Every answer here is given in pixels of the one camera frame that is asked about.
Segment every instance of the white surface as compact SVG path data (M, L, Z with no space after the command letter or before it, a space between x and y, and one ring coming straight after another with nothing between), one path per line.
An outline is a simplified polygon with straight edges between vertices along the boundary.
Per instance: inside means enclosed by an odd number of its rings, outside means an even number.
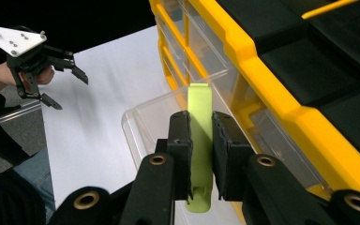
M89 85L56 71L40 92L63 110L42 104L56 206L85 186L110 193L134 180L136 168L121 127L123 113L170 92L155 26L75 53Z
M41 34L0 27L0 48L13 57L28 52L46 40L46 36L42 37Z

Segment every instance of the human arm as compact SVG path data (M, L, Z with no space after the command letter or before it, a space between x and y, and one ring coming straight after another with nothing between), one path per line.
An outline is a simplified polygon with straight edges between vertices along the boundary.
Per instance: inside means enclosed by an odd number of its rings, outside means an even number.
M24 73L20 73L22 82L24 83L25 89L29 88L29 83L24 79ZM51 82L54 75L54 70L52 66L44 68L37 76L36 81L38 84L48 84ZM0 64L0 91L7 87L8 85L16 85L14 78L10 72L10 69L7 66L7 63Z

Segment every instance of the yellow green object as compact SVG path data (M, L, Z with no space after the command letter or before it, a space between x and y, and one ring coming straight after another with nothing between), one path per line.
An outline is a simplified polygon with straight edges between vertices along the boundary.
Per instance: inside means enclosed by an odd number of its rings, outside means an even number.
M191 139L191 191L186 208L204 213L210 209L213 187L212 151L212 89L207 83L192 83L188 88L188 112Z

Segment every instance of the person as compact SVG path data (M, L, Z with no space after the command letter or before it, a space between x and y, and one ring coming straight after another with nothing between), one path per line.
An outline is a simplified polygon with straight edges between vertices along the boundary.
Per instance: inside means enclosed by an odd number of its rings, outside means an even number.
M26 90L29 83L20 76ZM52 66L37 76L38 84L48 84L54 76ZM15 85L7 63L0 64L0 91ZM0 224L48 224L55 210L53 186L47 149L0 173Z

